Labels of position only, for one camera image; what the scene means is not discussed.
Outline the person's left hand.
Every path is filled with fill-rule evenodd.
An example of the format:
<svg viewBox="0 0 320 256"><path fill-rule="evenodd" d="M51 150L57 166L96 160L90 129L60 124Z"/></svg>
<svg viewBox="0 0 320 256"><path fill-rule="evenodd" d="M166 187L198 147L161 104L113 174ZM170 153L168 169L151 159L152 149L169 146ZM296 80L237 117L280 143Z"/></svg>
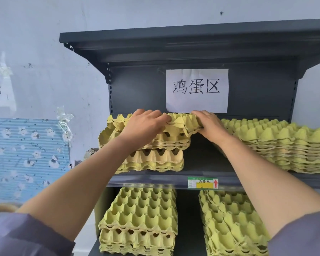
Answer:
<svg viewBox="0 0 320 256"><path fill-rule="evenodd" d="M132 151L149 144L158 134L164 131L153 129L149 119L151 112L153 110L137 109L119 135Z"/></svg>

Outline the person's right hand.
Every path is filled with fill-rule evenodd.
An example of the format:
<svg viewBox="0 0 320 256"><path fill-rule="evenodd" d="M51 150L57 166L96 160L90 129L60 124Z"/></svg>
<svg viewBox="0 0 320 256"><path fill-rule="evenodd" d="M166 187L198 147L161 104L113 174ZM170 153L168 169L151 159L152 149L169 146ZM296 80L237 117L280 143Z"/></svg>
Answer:
<svg viewBox="0 0 320 256"><path fill-rule="evenodd" d="M223 143L230 140L232 135L226 130L221 120L217 117L216 114L212 114L212 127L211 129L204 130L200 129L199 133L207 138L210 142L215 143L216 145L222 145Z"/></svg>

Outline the yellow cardboard egg tray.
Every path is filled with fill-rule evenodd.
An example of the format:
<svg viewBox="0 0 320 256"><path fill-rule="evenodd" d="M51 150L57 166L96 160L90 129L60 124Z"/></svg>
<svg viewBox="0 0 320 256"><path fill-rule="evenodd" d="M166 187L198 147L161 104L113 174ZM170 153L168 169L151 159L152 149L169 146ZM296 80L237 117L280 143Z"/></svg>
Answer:
<svg viewBox="0 0 320 256"><path fill-rule="evenodd" d="M191 113L168 113L171 116L164 129L164 133L168 133L170 136L179 136L183 134L186 137L191 137L192 134L197 133L203 126L200 119L196 115ZM107 126L110 129L115 128L118 131L122 131L132 114L128 114L126 117L123 114L117 115L117 118L113 118L110 115L107 119Z"/></svg>

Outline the person's right forearm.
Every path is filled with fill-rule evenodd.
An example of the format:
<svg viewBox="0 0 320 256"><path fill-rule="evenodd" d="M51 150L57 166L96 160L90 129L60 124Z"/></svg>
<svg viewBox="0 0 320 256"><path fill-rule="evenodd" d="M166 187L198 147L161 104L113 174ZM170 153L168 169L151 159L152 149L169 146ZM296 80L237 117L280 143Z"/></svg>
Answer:
<svg viewBox="0 0 320 256"><path fill-rule="evenodd" d="M292 222L320 228L320 194L294 175L226 135L212 138L226 154L271 237Z"/></svg>

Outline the person's left forearm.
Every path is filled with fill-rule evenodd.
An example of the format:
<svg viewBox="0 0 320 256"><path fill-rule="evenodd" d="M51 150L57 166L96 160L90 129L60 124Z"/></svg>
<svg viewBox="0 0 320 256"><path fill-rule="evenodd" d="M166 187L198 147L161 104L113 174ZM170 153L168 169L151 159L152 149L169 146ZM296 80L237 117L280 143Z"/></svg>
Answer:
<svg viewBox="0 0 320 256"><path fill-rule="evenodd" d="M117 169L153 139L121 134L24 203L17 213L29 214L74 241Z"/></svg>

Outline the white paper sign black characters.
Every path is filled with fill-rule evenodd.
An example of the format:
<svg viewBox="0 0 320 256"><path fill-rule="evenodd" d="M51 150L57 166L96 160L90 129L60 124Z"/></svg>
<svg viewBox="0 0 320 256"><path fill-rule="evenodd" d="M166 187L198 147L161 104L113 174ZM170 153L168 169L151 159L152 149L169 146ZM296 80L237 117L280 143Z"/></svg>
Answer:
<svg viewBox="0 0 320 256"><path fill-rule="evenodd" d="M227 113L229 69L166 70L166 109L171 113Z"/></svg>

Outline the green yellow shelf price label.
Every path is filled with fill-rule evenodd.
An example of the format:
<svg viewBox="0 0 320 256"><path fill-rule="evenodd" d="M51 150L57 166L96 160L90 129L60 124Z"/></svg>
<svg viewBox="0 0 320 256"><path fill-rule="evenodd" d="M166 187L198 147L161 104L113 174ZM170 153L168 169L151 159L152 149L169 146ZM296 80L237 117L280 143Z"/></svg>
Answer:
<svg viewBox="0 0 320 256"><path fill-rule="evenodd" d="M188 189L219 189L218 178L188 176Z"/></svg>

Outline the checked fabric item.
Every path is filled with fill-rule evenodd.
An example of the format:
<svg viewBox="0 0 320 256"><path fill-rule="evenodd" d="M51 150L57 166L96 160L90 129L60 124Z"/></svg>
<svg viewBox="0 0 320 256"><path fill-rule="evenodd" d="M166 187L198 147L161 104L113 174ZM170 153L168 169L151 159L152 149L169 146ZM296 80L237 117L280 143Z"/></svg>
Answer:
<svg viewBox="0 0 320 256"><path fill-rule="evenodd" d="M99 148L90 148L90 149L88 149L84 154L83 161L88 159L91 155L96 153L98 150L99 150Z"/></svg>

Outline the dark grey metal shelf rack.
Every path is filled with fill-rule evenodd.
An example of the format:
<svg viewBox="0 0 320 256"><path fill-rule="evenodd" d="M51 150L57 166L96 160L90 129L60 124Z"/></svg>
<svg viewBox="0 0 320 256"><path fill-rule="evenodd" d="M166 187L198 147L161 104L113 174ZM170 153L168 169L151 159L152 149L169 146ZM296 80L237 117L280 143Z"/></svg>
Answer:
<svg viewBox="0 0 320 256"><path fill-rule="evenodd" d="M85 58L109 87L110 114L166 109L166 70L228 69L226 119L292 120L298 81L320 64L320 19L60 33L59 42ZM103 217L120 186L175 188L179 235L174 256L206 256L198 189L188 177L216 177L224 190L242 186L229 161L200 134L184 151L180 172L151 170L115 175L98 201Z"/></svg>

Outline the crumpled clear tape piece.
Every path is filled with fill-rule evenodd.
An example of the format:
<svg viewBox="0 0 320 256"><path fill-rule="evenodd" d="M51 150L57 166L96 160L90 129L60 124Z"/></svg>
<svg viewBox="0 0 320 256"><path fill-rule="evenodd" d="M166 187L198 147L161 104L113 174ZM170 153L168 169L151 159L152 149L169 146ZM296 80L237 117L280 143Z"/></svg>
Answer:
<svg viewBox="0 0 320 256"><path fill-rule="evenodd" d="M73 134L68 124L74 118L74 115L72 113L66 113L64 106L57 107L56 115L57 115L57 120L59 122L59 126L63 131L64 141L70 142L73 137Z"/></svg>

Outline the grey right sleeve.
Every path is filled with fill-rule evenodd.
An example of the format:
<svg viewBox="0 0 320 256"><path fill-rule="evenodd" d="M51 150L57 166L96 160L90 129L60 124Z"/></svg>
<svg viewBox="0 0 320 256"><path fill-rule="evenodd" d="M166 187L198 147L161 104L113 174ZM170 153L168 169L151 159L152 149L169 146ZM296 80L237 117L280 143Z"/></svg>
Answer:
<svg viewBox="0 0 320 256"><path fill-rule="evenodd" d="M320 256L320 212L285 225L268 244L269 256Z"/></svg>

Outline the grey sleeve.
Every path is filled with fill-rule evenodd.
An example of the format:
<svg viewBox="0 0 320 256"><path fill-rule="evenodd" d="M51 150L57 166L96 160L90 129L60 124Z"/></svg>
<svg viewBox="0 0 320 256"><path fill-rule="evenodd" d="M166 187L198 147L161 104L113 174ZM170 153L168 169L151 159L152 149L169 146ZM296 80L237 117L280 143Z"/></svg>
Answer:
<svg viewBox="0 0 320 256"><path fill-rule="evenodd" d="M75 242L29 214L0 216L0 256L72 256Z"/></svg>
<svg viewBox="0 0 320 256"><path fill-rule="evenodd" d="M268 244L269 256L320 256L320 212L285 225Z"/></svg>

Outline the grey left sleeve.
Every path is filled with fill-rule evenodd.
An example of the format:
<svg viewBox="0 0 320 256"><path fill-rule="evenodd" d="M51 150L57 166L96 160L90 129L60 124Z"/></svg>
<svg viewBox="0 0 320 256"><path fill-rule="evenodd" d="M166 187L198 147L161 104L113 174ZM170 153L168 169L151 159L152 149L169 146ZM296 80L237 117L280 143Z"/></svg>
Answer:
<svg viewBox="0 0 320 256"><path fill-rule="evenodd" d="M72 256L75 242L29 214L0 216L0 256Z"/></svg>

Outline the blue patterned wall sheet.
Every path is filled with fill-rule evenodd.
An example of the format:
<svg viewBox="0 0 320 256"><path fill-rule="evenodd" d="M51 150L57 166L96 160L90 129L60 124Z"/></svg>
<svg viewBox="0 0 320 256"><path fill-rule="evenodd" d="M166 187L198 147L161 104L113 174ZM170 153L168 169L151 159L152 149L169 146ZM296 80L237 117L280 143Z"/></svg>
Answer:
<svg viewBox="0 0 320 256"><path fill-rule="evenodd" d="M64 121L0 118L0 202L25 202L68 172L68 136Z"/></svg>

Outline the white paper wall notice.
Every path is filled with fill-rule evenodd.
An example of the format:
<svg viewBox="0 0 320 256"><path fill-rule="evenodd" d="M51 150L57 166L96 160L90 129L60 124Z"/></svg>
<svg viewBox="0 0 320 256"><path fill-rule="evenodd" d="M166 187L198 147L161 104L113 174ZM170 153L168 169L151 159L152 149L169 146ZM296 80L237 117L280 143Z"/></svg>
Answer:
<svg viewBox="0 0 320 256"><path fill-rule="evenodd" d="M9 107L11 111L16 111L17 105L11 82L12 74L9 67L0 66L0 107Z"/></svg>

